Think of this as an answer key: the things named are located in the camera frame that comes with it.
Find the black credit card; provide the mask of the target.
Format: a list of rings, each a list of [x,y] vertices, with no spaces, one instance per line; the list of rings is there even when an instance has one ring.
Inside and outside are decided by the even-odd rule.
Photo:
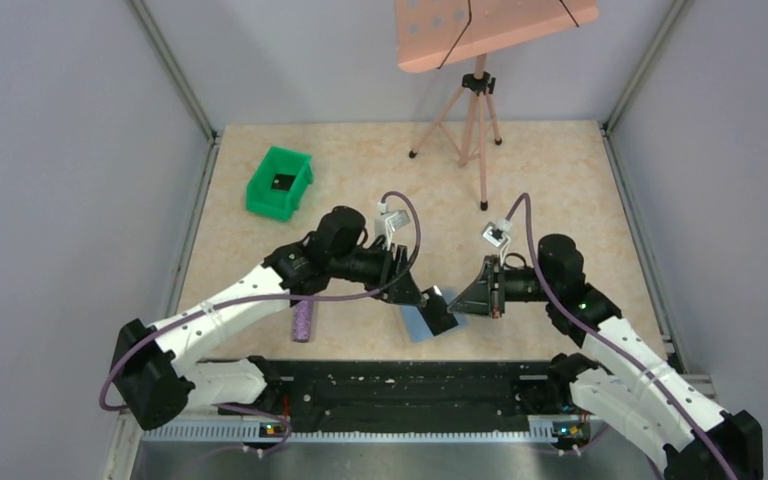
[[[458,318],[448,310],[448,303],[437,286],[424,290],[422,296],[424,304],[419,308],[419,314],[432,337],[460,326]]]

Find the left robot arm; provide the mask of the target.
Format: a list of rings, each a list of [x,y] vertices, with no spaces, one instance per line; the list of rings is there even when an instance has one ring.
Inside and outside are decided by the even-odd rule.
[[[263,374],[248,361],[218,379],[200,360],[223,342],[264,317],[302,302],[335,303],[372,298],[422,306],[423,294],[411,276],[420,249],[393,242],[395,232],[412,226],[420,239],[416,209],[390,210],[378,204],[375,235],[365,246],[365,217],[348,206],[325,214],[301,240],[277,247],[261,263],[214,296],[166,319],[145,324],[134,319],[117,335],[99,405],[115,388],[145,431],[162,427],[196,403],[249,404],[266,387]]]

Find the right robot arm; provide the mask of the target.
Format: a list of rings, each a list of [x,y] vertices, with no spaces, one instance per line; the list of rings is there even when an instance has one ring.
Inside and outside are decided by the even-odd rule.
[[[586,280],[584,258],[563,234],[540,239],[534,265],[509,266],[509,235],[482,234],[497,253],[448,306],[499,318],[513,302],[541,302],[579,352],[550,363],[561,407],[600,418],[637,447],[663,479],[761,479],[763,433],[747,411],[731,413],[701,393],[636,333],[620,308]]]

